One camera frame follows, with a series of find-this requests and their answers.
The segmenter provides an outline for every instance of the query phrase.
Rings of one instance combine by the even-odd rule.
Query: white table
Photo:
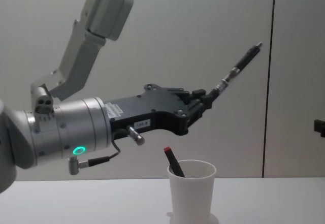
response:
[[[325,178],[216,179],[214,223],[324,224]],[[0,223],[167,224],[168,179],[15,182]]]

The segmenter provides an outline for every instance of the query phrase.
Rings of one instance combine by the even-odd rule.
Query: white paper cup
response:
[[[209,222],[214,177],[214,165],[186,159],[179,161],[185,178],[167,168],[175,224],[206,224]]]

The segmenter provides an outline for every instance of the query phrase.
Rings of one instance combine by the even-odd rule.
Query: cup base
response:
[[[174,214],[172,212],[167,212],[167,216],[169,216],[169,218],[170,218],[170,221],[169,221],[170,224],[179,224],[179,223],[175,222]],[[214,214],[210,213],[210,218],[206,223],[201,222],[198,224],[220,224],[220,222]]]

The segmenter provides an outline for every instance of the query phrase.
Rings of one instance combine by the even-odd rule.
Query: pen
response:
[[[185,177],[181,166],[179,165],[177,159],[174,156],[174,153],[172,152],[172,149],[168,146],[164,149],[164,152],[167,156],[167,159],[169,161],[170,167],[174,174],[179,177]]]

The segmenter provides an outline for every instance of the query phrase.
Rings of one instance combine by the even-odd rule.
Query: cable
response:
[[[121,153],[120,148],[115,143],[115,137],[116,137],[116,135],[119,135],[119,134],[127,135],[128,132],[125,129],[117,129],[112,134],[112,145],[117,150],[117,152],[110,155],[110,156],[104,156],[104,157],[99,157],[99,158],[95,158],[95,159],[89,159],[88,160],[88,166],[89,167],[93,167],[93,166],[96,166],[96,165],[101,164],[101,163],[109,162],[110,159],[114,158],[115,156],[117,156],[117,155],[119,155]]]

